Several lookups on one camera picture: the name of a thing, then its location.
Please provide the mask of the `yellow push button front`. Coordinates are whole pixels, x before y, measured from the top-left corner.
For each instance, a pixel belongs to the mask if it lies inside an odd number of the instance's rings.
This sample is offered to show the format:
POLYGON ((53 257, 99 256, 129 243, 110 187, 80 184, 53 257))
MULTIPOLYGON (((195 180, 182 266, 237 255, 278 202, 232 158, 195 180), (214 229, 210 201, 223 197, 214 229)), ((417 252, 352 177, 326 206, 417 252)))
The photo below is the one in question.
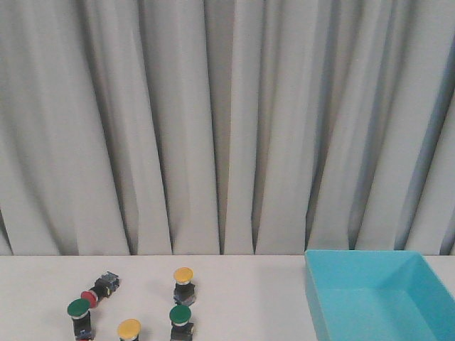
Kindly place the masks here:
POLYGON ((122 321, 117 327, 117 336, 120 341, 139 341, 141 323, 137 319, 122 321))

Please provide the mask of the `yellow push button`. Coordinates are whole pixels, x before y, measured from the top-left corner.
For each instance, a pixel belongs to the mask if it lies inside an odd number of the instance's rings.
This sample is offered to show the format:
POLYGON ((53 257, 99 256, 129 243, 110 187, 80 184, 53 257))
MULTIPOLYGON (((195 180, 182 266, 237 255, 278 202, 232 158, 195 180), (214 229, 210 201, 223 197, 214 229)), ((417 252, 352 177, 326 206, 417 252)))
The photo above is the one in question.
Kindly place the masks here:
POLYGON ((120 341, 139 341, 141 323, 137 319, 122 321, 117 327, 117 336, 120 341))
POLYGON ((192 283, 193 270, 181 267, 174 271, 173 299, 177 305, 191 306, 196 301, 196 286, 192 283))

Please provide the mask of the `light blue plastic box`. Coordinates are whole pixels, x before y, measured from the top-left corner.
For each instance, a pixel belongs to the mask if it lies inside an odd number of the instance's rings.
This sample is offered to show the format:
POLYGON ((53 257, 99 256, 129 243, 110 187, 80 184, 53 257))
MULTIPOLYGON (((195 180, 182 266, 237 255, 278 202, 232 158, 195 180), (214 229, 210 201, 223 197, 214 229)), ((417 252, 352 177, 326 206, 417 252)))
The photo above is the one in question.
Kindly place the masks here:
POLYGON ((308 250, 318 340, 453 340, 454 297, 415 251, 308 250))

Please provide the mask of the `grey pleated curtain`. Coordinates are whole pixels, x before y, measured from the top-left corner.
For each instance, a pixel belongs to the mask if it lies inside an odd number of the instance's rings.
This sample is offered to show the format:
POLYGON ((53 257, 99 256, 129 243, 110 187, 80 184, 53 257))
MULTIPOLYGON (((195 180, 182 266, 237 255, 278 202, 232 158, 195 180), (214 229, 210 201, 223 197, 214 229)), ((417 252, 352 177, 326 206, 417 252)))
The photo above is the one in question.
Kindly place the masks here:
POLYGON ((454 253, 453 1, 2 1, 1 253, 454 253))

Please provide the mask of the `yellow push button back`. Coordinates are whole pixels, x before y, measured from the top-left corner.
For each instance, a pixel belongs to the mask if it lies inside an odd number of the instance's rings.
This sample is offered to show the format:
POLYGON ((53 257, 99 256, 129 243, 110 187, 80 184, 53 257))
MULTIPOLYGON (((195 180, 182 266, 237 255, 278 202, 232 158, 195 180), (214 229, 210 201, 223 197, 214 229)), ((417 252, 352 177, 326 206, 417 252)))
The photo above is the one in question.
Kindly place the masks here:
POLYGON ((196 301, 196 286, 192 283, 193 270, 181 267, 174 271, 173 299, 177 305, 191 306, 196 301))

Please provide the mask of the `red push button lying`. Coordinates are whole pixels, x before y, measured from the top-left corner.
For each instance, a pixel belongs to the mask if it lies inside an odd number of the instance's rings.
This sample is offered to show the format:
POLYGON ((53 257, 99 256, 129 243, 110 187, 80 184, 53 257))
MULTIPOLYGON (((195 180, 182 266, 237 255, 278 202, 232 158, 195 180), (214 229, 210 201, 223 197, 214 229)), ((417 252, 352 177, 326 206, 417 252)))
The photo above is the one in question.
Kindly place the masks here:
POLYGON ((110 271, 102 274, 94 285, 80 294, 81 299, 89 302, 90 308, 96 308, 100 301, 109 298, 120 286, 120 277, 110 271))

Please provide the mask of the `green push button centre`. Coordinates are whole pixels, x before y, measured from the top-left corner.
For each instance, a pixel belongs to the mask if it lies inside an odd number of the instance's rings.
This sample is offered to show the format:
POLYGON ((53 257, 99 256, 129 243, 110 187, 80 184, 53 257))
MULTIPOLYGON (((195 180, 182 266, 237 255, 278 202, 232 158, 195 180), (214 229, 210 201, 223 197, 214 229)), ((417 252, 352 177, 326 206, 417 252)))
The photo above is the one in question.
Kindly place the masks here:
POLYGON ((175 305, 169 313, 171 321, 171 341, 191 341, 193 327, 191 322, 192 312, 186 305, 175 305))

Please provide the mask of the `green push button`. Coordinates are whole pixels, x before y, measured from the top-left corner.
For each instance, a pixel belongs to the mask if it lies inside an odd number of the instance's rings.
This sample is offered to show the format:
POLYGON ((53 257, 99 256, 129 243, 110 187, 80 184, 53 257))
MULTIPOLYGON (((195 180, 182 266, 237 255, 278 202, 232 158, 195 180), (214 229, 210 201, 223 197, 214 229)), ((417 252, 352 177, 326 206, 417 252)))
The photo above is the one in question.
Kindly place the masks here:
POLYGON ((90 302, 84 298, 72 301, 67 307, 67 314, 73 321, 73 332, 76 340, 94 340, 92 330, 90 302))
POLYGON ((171 341, 191 341, 193 327, 191 322, 192 312, 186 305, 175 305, 169 313, 171 321, 171 341))

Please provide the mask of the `green push button left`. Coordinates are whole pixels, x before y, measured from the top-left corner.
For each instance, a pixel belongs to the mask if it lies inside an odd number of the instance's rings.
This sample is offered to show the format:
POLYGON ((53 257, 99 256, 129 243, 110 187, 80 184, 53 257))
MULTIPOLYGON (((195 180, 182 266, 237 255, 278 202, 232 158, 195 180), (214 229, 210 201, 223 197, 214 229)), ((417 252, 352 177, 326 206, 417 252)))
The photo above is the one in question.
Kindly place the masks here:
POLYGON ((67 307, 67 314, 73 321, 73 332, 76 340, 94 340, 92 330, 90 302, 84 298, 72 301, 67 307))

